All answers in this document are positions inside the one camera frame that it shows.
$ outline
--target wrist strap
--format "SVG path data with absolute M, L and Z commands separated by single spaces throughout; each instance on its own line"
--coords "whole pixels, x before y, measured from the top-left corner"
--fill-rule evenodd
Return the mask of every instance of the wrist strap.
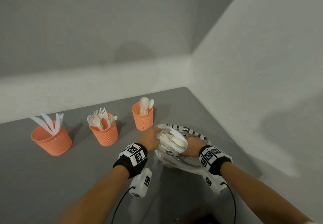
M 200 149 L 199 161 L 208 172 L 218 176 L 221 176 L 220 169 L 224 162 L 232 163 L 229 155 L 211 145 L 205 145 Z
M 147 162 L 148 151 L 144 145 L 140 143 L 133 143 L 128 145 L 125 150 L 119 154 L 118 160 L 115 162 L 113 167 L 116 165 L 123 165 L 129 172 L 129 178 L 133 178 L 138 175 Z

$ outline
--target gray tabletop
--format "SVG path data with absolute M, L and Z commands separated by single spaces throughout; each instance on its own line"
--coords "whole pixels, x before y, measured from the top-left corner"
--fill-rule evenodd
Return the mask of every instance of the gray tabletop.
M 155 126 L 170 123 L 194 129 L 232 156 L 242 169 L 259 177 L 252 161 L 186 87 L 144 96 L 155 100 Z M 135 127 L 131 107 L 140 97 L 62 111 L 73 144 L 56 157 L 30 139 L 37 126 L 31 119 L 0 124 L 0 222 L 55 223 L 64 210 L 111 169 L 118 154 L 139 139 L 141 132 Z M 109 113 L 119 115 L 119 139 L 109 147 L 97 142 L 86 121 L 89 114 L 103 106 Z M 115 223 L 168 223 L 216 198 L 201 176 L 168 169 L 153 152 L 148 154 L 146 167 L 152 171 L 146 197 L 127 195 Z

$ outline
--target orange basket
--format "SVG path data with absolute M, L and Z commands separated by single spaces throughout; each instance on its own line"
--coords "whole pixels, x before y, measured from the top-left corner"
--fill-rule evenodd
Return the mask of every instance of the orange basket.
M 112 125 L 108 128 L 107 121 L 105 119 L 102 119 L 102 126 L 103 130 L 99 130 L 99 128 L 94 126 L 90 126 L 90 128 L 102 146 L 110 146 L 114 144 L 119 137 L 116 122 L 114 121 Z
M 154 107 L 152 107 L 151 109 L 148 109 L 147 115 L 139 115 L 140 113 L 139 103 L 136 103 L 135 105 L 132 106 L 133 118 L 135 120 L 135 124 L 138 130 L 144 131 L 152 126 L 153 111 L 154 111 Z
M 72 145 L 72 139 L 67 134 L 63 125 L 61 125 L 59 132 L 54 136 L 41 126 L 38 126 L 32 132 L 31 139 L 53 156 L 65 153 Z

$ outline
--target white device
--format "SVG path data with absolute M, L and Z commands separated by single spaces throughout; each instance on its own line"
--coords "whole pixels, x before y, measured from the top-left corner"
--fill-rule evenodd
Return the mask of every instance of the white device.
M 202 177 L 204 181 L 208 184 L 208 186 L 211 188 L 213 193 L 219 195 L 219 193 L 226 188 L 226 185 L 221 185 L 222 182 L 225 182 L 224 179 L 220 176 L 212 175 L 208 171 L 202 172 Z
M 135 187 L 135 189 L 129 190 L 129 193 L 135 197 L 145 197 L 151 180 L 151 176 L 151 170 L 148 168 L 144 168 L 139 175 L 136 175 L 132 179 L 130 187 Z

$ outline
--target forearm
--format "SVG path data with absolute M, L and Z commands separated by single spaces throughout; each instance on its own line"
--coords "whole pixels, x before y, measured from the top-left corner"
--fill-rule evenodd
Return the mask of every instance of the forearm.
M 128 170 L 115 166 L 66 213 L 60 223 L 104 223 L 129 177 Z
M 225 162 L 221 174 L 263 223 L 304 224 L 310 219 L 258 179 Z

